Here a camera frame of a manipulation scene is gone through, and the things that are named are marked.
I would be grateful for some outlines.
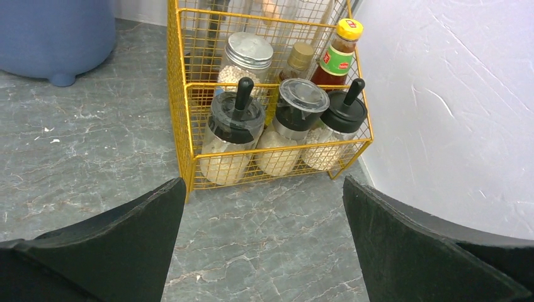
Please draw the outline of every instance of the blue pot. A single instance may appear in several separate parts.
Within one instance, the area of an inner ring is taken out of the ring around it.
[[[0,0],[0,69],[70,86],[115,45],[112,0]]]

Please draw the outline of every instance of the green label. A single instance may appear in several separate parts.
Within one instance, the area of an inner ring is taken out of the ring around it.
[[[321,67],[331,75],[344,76],[349,73],[353,55],[352,52],[340,52],[330,45],[322,57]]]

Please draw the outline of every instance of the gray marble surface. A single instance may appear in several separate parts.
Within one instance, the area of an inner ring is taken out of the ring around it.
[[[66,88],[0,72],[0,240],[33,238],[178,176],[166,28],[118,20],[117,45]],[[349,171],[365,181],[359,164]],[[194,192],[162,301],[368,301],[343,178]]]

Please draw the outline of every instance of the yellow metal frame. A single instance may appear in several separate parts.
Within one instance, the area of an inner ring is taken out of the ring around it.
[[[351,16],[350,1],[347,1],[345,8]],[[203,94],[199,91],[212,91],[215,86],[235,86],[235,84],[217,84],[212,82],[190,82],[186,77],[186,62],[185,62],[185,36],[183,34],[182,19],[188,18],[191,20],[191,15],[198,16],[198,14],[210,13],[211,11],[204,11],[202,9],[187,9],[179,8],[178,0],[168,1],[168,86],[169,86],[169,105],[171,110],[171,119],[173,123],[174,139],[176,144],[176,155],[178,158],[179,172],[182,178],[186,182],[188,190],[187,199],[189,194],[195,189],[209,189],[212,187],[222,187],[216,185],[204,177],[200,173],[199,161],[212,160],[212,159],[224,159],[233,158],[237,156],[249,156],[250,159],[255,159],[258,154],[273,154],[287,152],[291,150],[308,150],[308,152],[320,152],[321,150],[344,150],[339,162],[332,169],[326,171],[331,179],[337,178],[343,171],[350,167],[354,161],[369,147],[373,142],[373,129],[371,125],[371,118],[368,114],[365,124],[362,126],[361,133],[357,135],[357,139],[345,141],[345,142],[329,142],[329,143],[317,143],[313,145],[301,145],[294,147],[280,147],[269,149],[256,149],[240,152],[226,152],[222,154],[200,154],[200,147],[202,145],[202,131],[205,125],[207,116],[209,115],[209,106],[202,104],[201,99],[205,99]],[[308,26],[317,28],[323,28],[327,33],[323,37],[323,42],[330,39],[332,32],[335,29],[333,25],[322,25],[317,23],[308,23],[302,21],[289,21],[289,20],[275,20],[272,18],[266,18],[262,16],[249,16],[236,13],[215,13],[225,16],[226,18],[247,18],[248,20],[267,20],[276,21],[282,23],[292,23],[294,25]],[[358,55],[358,49],[355,49],[356,57],[356,74],[359,77],[363,77],[360,67],[360,57]],[[255,87],[264,89],[264,92],[270,92],[277,89],[278,85],[274,83],[270,84],[257,84]],[[330,89],[347,89],[348,86],[321,86],[323,88]],[[363,92],[363,100],[367,105],[365,92]],[[263,181],[267,179],[274,179],[279,177],[272,177],[261,173],[258,166],[254,163],[255,160],[250,160],[247,165],[247,172],[245,176],[239,181],[239,184],[255,181]],[[294,168],[293,172],[288,176],[303,175],[317,171],[310,167],[307,167],[301,160]]]

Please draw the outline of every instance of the red logo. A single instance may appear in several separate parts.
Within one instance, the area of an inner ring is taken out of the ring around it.
[[[350,27],[356,28],[357,26],[352,22],[351,20],[347,20],[347,24],[349,24]]]
[[[330,53],[328,53],[328,51],[326,51],[322,60],[324,61],[325,64],[328,64],[328,62],[330,61]]]

